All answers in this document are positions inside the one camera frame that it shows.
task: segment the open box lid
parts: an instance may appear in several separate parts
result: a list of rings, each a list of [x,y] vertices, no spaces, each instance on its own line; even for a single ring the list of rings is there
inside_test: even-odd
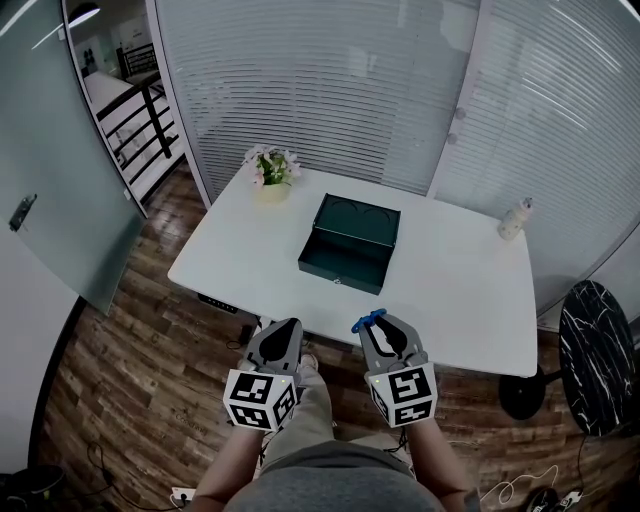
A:
[[[313,226],[316,229],[394,247],[399,223],[399,211],[326,194]]]

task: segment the green leaves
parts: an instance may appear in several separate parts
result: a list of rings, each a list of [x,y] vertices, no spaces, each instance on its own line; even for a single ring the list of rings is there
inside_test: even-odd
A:
[[[273,151],[269,153],[271,162],[264,155],[258,156],[258,167],[262,169],[265,185],[277,185],[285,181],[286,162],[284,155]]]

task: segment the white table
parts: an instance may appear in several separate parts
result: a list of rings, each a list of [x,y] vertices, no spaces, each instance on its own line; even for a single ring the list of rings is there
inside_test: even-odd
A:
[[[238,173],[169,271],[175,283],[306,331],[359,345],[351,326],[386,308],[413,325],[429,359],[484,372],[532,376],[536,308],[524,233],[512,242],[498,221],[423,196],[305,170],[278,205],[254,200]],[[402,212],[380,295],[298,269],[325,193]]]

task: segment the flower pot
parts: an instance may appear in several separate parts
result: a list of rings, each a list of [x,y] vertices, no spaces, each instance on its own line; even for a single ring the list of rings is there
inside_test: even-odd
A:
[[[256,199],[260,203],[281,203],[291,191],[288,183],[278,183],[277,185],[263,185],[256,190]]]

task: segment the dark green metal box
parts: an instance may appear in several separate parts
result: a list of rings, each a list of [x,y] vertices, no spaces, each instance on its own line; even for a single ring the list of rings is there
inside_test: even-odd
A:
[[[326,194],[298,268],[378,295],[399,223],[399,211]]]

